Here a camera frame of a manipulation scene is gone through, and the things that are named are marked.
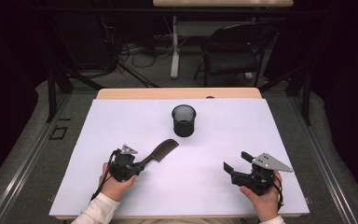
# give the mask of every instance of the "dark background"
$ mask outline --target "dark background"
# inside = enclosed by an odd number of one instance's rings
[[[150,7],[151,1],[133,0],[131,3]],[[332,33],[326,37],[323,50],[310,68],[311,88],[324,99],[324,109],[337,152],[358,182],[358,1],[296,0],[295,7],[323,10],[331,3],[338,3],[333,5],[342,7],[344,13],[330,28]],[[98,18],[85,16],[81,19],[86,18],[89,18],[86,26],[88,30],[101,30],[97,25]],[[145,16],[126,20],[122,25],[129,27],[132,23],[141,24],[139,20],[148,24],[145,27],[152,26],[144,33],[147,34],[146,39],[150,36],[150,30],[158,33],[165,26],[156,18]],[[114,64],[114,58],[109,56],[109,49],[103,44],[102,32],[92,32],[93,35],[90,35],[90,32],[74,28],[76,35],[71,35],[73,31],[68,30],[72,27],[70,22],[76,24],[76,18],[55,18],[55,22],[60,24],[58,29],[66,38],[73,39],[72,46],[65,46],[60,41],[49,21],[30,21],[16,1],[0,0],[0,166],[32,115],[37,102],[35,87],[47,79],[49,63],[44,52],[46,49],[56,59],[77,69],[104,69]],[[318,20],[289,19],[276,43],[265,76],[273,79],[298,66],[307,58],[308,52],[315,48],[314,39],[321,32],[321,27]],[[34,34],[35,29],[42,30],[48,37],[48,47],[40,45]],[[139,34],[127,31],[134,38],[139,37]],[[84,46],[82,38],[91,38],[93,43]],[[97,49],[101,53],[81,56],[79,46],[88,51]],[[76,62],[73,55],[68,53],[68,48],[72,52],[79,51],[80,57],[77,56]]]

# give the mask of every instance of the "hand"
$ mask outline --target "hand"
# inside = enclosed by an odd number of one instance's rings
[[[103,174],[100,176],[99,185],[101,185],[101,183],[103,182],[103,176],[107,170],[107,166],[107,162],[103,164]],[[120,200],[121,195],[133,185],[135,179],[136,175],[133,175],[127,181],[118,182],[108,173],[105,179],[106,182],[103,184],[103,188],[101,189],[101,193],[106,195],[110,199],[118,202]]]
[[[274,174],[281,180],[281,175],[278,171],[274,171]],[[280,181],[275,178],[274,184],[280,187]],[[278,199],[279,193],[271,187],[266,194],[258,196],[245,186],[240,187],[240,191],[252,202],[255,212],[261,222],[271,220],[278,216]]]

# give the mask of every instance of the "black chair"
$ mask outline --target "black chair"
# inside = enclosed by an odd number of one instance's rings
[[[265,48],[277,33],[273,26],[265,23],[235,24],[215,31],[201,45],[202,62],[193,78],[197,78],[202,65],[205,64],[204,87],[207,87],[208,75],[253,72],[256,72],[256,87]]]

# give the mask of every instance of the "white table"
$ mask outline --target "white table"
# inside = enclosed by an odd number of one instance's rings
[[[180,104],[197,111],[195,132],[188,138],[172,130],[171,112]],[[89,110],[49,214],[60,219],[78,216],[88,206],[102,164],[113,150],[127,144],[138,150],[135,161],[141,161],[169,138],[180,146],[161,162],[146,165],[114,218],[254,217],[250,202],[230,183],[223,161],[248,174],[251,164],[241,152],[267,152],[291,167],[269,106],[255,88],[102,90]],[[281,215],[307,214],[296,170],[282,173],[282,179]]]
[[[293,0],[153,0],[155,7],[291,7]],[[183,34],[187,35],[189,32],[186,29],[178,30],[179,24],[176,16],[173,16],[172,22],[172,36],[173,36],[173,56],[171,78],[178,78],[179,69],[179,48],[178,36]],[[184,26],[190,26],[190,33],[192,35],[207,35],[232,22],[221,22],[211,24],[203,22],[200,26],[196,24],[199,29],[194,29],[189,22],[185,22]]]

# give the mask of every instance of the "table leg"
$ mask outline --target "table leg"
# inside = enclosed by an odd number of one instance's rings
[[[177,18],[173,16],[172,23],[172,35],[173,35],[173,56],[172,56],[172,67],[171,67],[171,78],[178,78],[179,70],[179,48],[178,48],[178,27]]]

